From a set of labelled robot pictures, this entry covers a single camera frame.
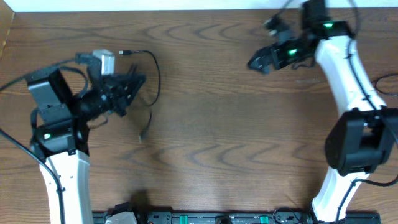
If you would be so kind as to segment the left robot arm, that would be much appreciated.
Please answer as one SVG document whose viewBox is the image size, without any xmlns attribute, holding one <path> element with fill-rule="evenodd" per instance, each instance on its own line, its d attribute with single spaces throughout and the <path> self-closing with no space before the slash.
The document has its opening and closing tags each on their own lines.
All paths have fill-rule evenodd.
<svg viewBox="0 0 398 224">
<path fill-rule="evenodd" d="M 73 94 L 62 75 L 50 66 L 28 74 L 27 86 L 38 108 L 31 114 L 31 148 L 44 164 L 52 223 L 93 223 L 90 200 L 88 122 L 105 113 L 126 114 L 146 77 L 102 75 L 88 68 L 91 88 Z"/>
</svg>

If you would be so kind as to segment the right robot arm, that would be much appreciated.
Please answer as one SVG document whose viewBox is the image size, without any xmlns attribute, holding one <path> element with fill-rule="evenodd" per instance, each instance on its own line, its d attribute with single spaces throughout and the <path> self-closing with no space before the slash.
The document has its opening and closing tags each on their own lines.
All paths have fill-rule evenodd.
<svg viewBox="0 0 398 224">
<path fill-rule="evenodd" d="M 325 1 L 304 1 L 302 34 L 274 14 L 264 28 L 276 42 L 259 49 L 247 66 L 263 74 L 285 67 L 304 67 L 306 59 L 319 65 L 338 108 L 338 120 L 325 141 L 328 163 L 321 189 L 301 223 L 349 223 L 346 209 L 361 184 L 387 162 L 397 145 L 397 109 L 378 95 L 357 51 L 358 29 L 332 19 Z"/>
</svg>

